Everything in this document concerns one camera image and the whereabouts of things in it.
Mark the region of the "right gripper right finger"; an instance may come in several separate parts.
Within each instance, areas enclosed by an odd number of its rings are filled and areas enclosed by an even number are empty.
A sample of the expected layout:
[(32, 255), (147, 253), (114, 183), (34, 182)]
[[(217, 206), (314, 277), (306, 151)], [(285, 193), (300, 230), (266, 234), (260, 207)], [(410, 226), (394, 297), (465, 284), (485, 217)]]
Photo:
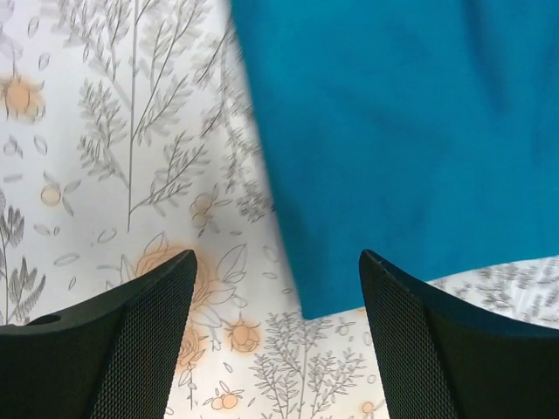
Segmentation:
[(558, 332), (489, 312), (373, 251), (362, 295), (391, 418), (556, 418)]

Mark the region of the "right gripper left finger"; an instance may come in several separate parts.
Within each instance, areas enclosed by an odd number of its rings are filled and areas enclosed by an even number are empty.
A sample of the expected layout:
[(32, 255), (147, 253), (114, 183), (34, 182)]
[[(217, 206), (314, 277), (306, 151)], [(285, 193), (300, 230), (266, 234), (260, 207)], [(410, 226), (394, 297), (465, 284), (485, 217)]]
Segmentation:
[(25, 326), (1, 328), (3, 418), (162, 418), (197, 275), (192, 250)]

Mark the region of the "blue t shirt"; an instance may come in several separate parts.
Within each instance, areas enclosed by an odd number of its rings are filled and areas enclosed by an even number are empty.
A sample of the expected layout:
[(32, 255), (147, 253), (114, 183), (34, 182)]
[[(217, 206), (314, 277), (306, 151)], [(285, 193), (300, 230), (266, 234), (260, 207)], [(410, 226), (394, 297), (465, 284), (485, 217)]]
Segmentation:
[(555, 1), (234, 1), (302, 315), (558, 252)]

